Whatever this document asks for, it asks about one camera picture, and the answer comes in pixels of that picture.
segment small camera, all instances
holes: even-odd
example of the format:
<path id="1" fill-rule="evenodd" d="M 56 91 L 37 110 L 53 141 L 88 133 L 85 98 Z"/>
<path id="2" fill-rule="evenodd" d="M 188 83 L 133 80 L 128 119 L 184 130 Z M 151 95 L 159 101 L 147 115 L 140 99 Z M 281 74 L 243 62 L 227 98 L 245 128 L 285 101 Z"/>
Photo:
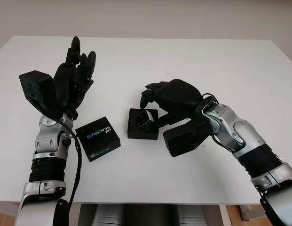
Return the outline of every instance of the small camera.
<path id="1" fill-rule="evenodd" d="M 136 123 L 139 128 L 146 128 L 154 122 L 151 113 L 147 110 L 143 110 L 136 116 Z"/>

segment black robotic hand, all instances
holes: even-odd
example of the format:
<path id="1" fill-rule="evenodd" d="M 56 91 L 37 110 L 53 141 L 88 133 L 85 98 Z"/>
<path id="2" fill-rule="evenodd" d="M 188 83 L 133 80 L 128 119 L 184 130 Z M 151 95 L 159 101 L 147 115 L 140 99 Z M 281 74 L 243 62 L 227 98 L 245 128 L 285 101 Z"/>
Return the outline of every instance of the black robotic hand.
<path id="1" fill-rule="evenodd" d="M 54 78 L 39 71 L 22 74 L 19 78 L 26 99 L 43 115 L 59 119 L 67 112 L 75 120 L 76 109 L 93 84 L 94 68 L 95 52 L 80 55 L 80 40 L 74 37 L 65 63 L 58 67 Z"/>
<path id="2" fill-rule="evenodd" d="M 210 95 L 204 95 L 192 85 L 174 79 L 170 82 L 162 81 L 146 86 L 142 92 L 141 109 L 149 102 L 157 102 L 159 107 L 167 112 L 156 122 L 158 127 L 172 125 L 183 119 L 189 122 L 164 132 L 164 139 L 172 156 L 178 156 L 196 149 L 208 136 L 212 135 L 208 119 L 202 114 L 204 106 L 217 101 Z"/>

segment silver arm segment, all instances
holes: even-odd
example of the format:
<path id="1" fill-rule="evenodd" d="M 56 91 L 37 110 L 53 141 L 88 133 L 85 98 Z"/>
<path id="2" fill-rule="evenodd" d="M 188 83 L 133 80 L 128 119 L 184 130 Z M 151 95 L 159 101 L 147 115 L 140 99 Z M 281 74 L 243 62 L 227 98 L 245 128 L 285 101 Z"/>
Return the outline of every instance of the silver arm segment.
<path id="1" fill-rule="evenodd" d="M 72 120 L 66 114 L 63 114 L 61 121 L 72 128 Z M 39 121 L 39 127 L 32 173 L 29 182 L 24 185 L 16 226 L 55 225 L 55 215 L 63 215 L 61 208 L 67 206 L 67 202 L 60 198 L 65 195 L 66 189 L 64 169 L 71 144 L 69 132 L 44 115 Z"/>
<path id="2" fill-rule="evenodd" d="M 213 134 L 246 168 L 273 225 L 292 226 L 292 168 L 271 151 L 247 121 L 226 105 L 209 103 L 202 114 Z"/>

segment black box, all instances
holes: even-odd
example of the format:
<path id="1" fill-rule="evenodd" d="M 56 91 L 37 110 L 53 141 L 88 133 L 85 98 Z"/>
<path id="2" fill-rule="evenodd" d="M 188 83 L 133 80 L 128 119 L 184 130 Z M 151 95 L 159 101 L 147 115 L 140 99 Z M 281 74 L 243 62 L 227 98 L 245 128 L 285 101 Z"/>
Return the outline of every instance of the black box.
<path id="1" fill-rule="evenodd" d="M 106 117 L 76 129 L 89 161 L 121 146 L 119 137 Z"/>
<path id="2" fill-rule="evenodd" d="M 158 138 L 158 127 L 153 125 L 147 128 L 140 128 L 136 123 L 136 116 L 141 113 L 142 109 L 130 108 L 129 120 L 128 120 L 128 138 L 131 139 L 148 139 L 157 140 Z M 147 109 L 153 117 L 154 122 L 158 120 L 158 110 Z"/>

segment realsense box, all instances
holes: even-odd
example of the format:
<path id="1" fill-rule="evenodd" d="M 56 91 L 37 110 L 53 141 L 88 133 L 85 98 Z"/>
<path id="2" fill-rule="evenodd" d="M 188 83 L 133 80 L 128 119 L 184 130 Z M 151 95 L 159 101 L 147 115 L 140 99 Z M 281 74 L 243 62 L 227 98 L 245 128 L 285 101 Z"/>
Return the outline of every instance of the realsense box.
<path id="1" fill-rule="evenodd" d="M 76 129 L 89 161 L 121 146 L 119 137 L 106 117 Z"/>

